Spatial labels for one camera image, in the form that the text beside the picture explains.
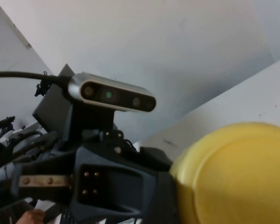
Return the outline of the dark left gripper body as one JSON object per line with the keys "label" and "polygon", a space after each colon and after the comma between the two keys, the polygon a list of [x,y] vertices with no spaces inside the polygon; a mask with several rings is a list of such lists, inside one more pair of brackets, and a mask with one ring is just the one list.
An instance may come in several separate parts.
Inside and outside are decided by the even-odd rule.
{"label": "dark left gripper body", "polygon": [[31,197],[71,206],[76,202],[76,150],[14,167],[10,192],[14,198]]}

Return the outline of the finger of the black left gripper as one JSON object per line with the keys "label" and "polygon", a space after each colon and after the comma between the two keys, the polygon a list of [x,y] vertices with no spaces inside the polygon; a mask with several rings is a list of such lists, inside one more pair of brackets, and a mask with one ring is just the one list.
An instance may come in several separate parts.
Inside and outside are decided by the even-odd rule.
{"label": "finger of the black left gripper", "polygon": [[179,222],[172,161],[157,148],[127,157],[113,149],[80,147],[74,166],[71,214],[78,223],[140,218],[145,224]]}

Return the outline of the bare person hand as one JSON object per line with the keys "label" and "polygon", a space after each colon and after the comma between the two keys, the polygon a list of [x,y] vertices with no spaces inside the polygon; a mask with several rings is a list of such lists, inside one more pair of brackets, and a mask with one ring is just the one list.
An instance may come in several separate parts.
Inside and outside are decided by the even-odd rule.
{"label": "bare person hand", "polygon": [[16,222],[16,224],[44,224],[45,213],[42,210],[28,210]]}

